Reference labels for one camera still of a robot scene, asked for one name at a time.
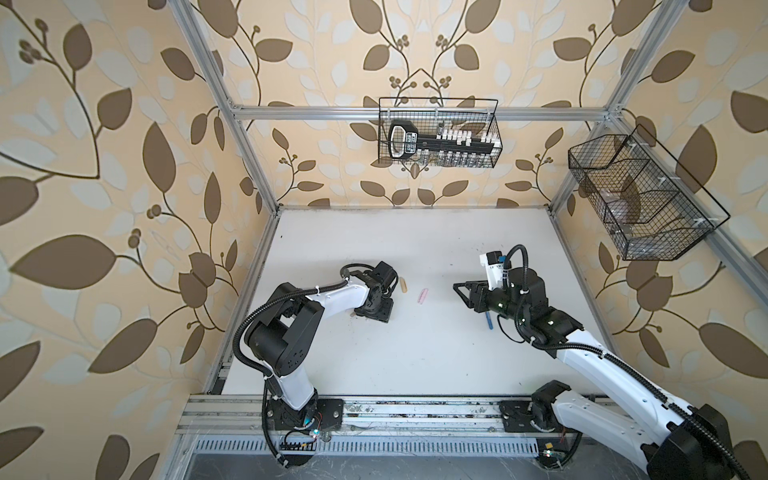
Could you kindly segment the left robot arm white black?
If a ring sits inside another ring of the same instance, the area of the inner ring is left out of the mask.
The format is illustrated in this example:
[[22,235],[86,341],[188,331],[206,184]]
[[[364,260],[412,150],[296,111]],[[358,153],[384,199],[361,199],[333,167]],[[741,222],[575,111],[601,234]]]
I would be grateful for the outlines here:
[[233,356],[262,374],[264,413],[278,431],[316,436],[341,425],[343,402],[320,399],[303,367],[322,320],[349,311],[389,321],[399,281],[392,266],[350,263],[340,276],[338,283],[306,289],[280,284],[234,333]]

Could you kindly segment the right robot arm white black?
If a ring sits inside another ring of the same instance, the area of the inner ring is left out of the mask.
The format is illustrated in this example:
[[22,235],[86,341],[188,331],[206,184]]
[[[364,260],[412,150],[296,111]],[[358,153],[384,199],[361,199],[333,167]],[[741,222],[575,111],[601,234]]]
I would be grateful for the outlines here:
[[550,305],[527,249],[481,255],[486,277],[453,291],[477,313],[510,322],[517,342],[548,354],[592,382],[620,408],[608,409],[552,380],[531,396],[531,424],[542,432],[575,430],[620,454],[651,479],[746,479],[725,417],[658,386],[602,345],[584,325]]

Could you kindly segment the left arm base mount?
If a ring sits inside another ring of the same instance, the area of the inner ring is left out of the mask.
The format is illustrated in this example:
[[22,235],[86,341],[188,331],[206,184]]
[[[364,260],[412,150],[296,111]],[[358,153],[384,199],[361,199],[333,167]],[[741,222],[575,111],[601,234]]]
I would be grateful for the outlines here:
[[267,449],[283,468],[305,464],[318,441],[343,423],[345,402],[341,398],[314,395],[301,410],[266,393],[262,403],[261,428]]

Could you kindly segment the pink pen cap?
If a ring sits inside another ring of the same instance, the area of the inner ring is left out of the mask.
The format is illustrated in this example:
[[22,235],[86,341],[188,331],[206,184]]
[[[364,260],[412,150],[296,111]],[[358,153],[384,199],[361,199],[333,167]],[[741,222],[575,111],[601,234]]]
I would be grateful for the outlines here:
[[424,302],[425,302],[425,300],[427,298],[428,292],[429,292],[428,288],[424,288],[420,292],[420,295],[419,295],[419,298],[418,298],[418,304],[420,304],[420,305],[424,304]]

